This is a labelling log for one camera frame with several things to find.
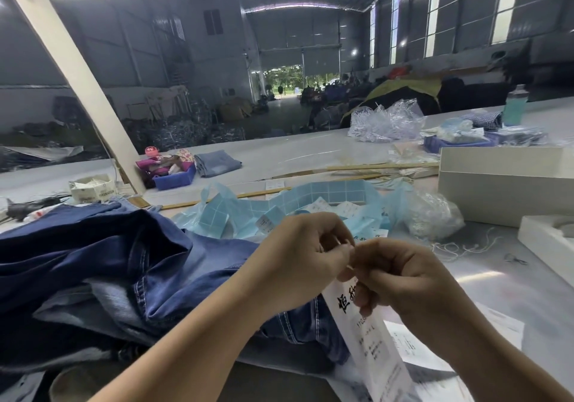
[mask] white post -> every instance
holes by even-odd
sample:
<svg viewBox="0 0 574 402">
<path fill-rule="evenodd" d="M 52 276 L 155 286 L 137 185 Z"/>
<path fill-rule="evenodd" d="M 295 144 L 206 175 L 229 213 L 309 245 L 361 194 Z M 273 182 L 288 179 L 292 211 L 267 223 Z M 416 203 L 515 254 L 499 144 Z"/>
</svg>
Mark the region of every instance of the white post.
<svg viewBox="0 0 574 402">
<path fill-rule="evenodd" d="M 68 84 L 127 175 L 134 190 L 143 194 L 144 182 L 135 166 L 140 156 L 52 3 L 49 0 L 14 1 L 44 44 L 48 54 L 52 56 L 60 72 L 68 80 Z"/>
</svg>

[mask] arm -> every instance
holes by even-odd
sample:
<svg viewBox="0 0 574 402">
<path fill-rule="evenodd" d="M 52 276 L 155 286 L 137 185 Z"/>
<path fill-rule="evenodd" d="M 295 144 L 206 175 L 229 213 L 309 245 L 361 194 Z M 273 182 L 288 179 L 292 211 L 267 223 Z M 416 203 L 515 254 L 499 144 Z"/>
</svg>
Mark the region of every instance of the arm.
<svg viewBox="0 0 574 402">
<path fill-rule="evenodd" d="M 247 341 L 317 296 L 347 266 L 352 235 L 334 214 L 288 217 L 235 275 L 91 402 L 215 402 Z"/>
<path fill-rule="evenodd" d="M 369 315 L 391 305 L 403 323 L 450 363 L 477 402 L 574 402 L 548 373 L 502 337 L 428 249 L 398 240 L 359 244 L 355 304 Z"/>
</svg>

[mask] blue plastic tray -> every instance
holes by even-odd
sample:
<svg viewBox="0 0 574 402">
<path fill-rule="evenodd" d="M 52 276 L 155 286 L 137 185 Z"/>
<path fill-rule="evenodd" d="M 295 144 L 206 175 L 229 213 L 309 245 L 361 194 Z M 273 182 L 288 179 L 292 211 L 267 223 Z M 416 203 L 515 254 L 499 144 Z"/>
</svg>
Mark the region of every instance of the blue plastic tray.
<svg viewBox="0 0 574 402">
<path fill-rule="evenodd" d="M 427 152 L 432 154 L 440 153 L 442 148 L 456 146 L 496 146 L 495 141 L 489 140 L 484 142 L 474 142 L 473 144 L 449 144 L 436 136 L 425 137 L 424 147 Z"/>
<path fill-rule="evenodd" d="M 195 164 L 190 166 L 187 172 L 180 172 L 179 174 L 166 175 L 165 177 L 154 177 L 155 187 L 159 191 L 166 191 L 168 189 L 175 189 L 177 187 L 189 186 L 193 183 L 195 178 L 196 167 Z"/>
</svg>

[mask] water bottle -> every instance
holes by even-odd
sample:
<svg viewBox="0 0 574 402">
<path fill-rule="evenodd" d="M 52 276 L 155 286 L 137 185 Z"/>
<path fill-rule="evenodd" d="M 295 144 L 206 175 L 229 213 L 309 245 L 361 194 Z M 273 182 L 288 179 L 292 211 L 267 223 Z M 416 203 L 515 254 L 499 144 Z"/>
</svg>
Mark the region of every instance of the water bottle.
<svg viewBox="0 0 574 402">
<path fill-rule="evenodd" d="M 519 84 L 506 98 L 506 106 L 502 112 L 502 122 L 504 122 L 504 125 L 520 125 L 527 102 L 528 91 L 526 90 L 526 86 Z"/>
</svg>

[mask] forearm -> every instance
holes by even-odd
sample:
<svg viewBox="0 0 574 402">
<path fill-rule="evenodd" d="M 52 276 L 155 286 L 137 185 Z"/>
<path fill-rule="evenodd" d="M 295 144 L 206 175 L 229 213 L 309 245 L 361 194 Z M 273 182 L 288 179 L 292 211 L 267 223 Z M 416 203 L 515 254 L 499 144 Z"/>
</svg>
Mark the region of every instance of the forearm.
<svg viewBox="0 0 574 402">
<path fill-rule="evenodd" d="M 469 328 L 451 366 L 477 402 L 574 402 L 547 372 L 494 328 Z"/>
<path fill-rule="evenodd" d="M 265 299 L 238 273 L 90 402 L 216 401 Z"/>
</svg>

